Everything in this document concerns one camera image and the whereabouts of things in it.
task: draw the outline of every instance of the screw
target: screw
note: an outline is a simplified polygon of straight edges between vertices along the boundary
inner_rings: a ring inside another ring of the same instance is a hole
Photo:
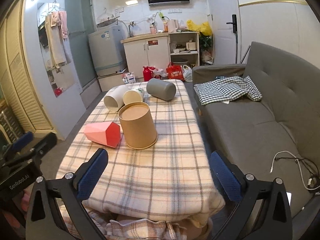
[[[247,174],[245,177],[247,180],[254,180],[254,176],[252,174]]]
[[[36,182],[38,182],[38,183],[40,183],[41,181],[43,181],[43,177],[38,177],[38,178],[36,179]]]
[[[283,183],[283,181],[282,181],[282,179],[280,179],[280,178],[276,178],[276,183],[278,183],[278,184],[282,184],[282,183]]]
[[[72,172],[68,172],[66,175],[64,175],[64,177],[66,179],[71,179],[73,177],[73,173]]]

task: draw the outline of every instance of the sink faucet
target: sink faucet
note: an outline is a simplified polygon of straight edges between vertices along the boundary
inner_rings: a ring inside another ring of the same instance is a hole
[[[130,22],[129,24],[129,36],[130,38],[133,38],[133,33],[131,32],[131,28],[130,27],[134,27],[135,25],[137,25],[134,21]]]

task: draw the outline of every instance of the red plastic bag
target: red plastic bag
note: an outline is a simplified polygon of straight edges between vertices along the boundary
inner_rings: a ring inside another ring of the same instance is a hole
[[[184,81],[182,68],[179,65],[169,63],[167,68],[168,79],[179,79]]]

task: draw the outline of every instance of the glass shower door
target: glass shower door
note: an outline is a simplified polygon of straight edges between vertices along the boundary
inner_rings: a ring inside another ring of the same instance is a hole
[[[65,0],[69,42],[82,88],[96,77],[88,35],[95,31],[91,0]]]

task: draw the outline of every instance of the electric kettle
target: electric kettle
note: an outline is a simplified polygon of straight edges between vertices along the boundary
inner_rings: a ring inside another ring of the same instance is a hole
[[[168,32],[169,33],[176,33],[179,29],[178,20],[168,20]]]

